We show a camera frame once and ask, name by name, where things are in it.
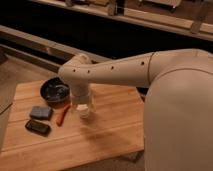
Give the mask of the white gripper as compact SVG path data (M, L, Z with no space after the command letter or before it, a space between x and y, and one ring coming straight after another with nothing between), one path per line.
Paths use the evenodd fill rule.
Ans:
M77 114L80 118L85 119L91 115L93 110L91 94L87 94L86 96L71 95L71 103L71 112Z

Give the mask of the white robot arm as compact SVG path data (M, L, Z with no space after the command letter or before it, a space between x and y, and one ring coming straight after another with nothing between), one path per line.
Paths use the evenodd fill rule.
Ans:
M150 52L93 64L78 54L58 75L77 103L90 83L143 87L146 171L213 171L213 54Z

